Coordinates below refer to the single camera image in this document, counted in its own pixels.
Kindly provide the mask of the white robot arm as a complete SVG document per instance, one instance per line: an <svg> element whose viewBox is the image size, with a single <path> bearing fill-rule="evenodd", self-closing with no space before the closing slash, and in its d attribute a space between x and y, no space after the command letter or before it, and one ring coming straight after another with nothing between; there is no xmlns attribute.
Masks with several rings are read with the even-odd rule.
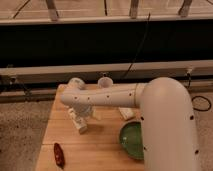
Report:
<svg viewBox="0 0 213 171"><path fill-rule="evenodd" d="M73 78L61 102L82 114L89 106L138 108L145 171L201 171L195 115L187 89L177 80L85 90Z"/></svg>

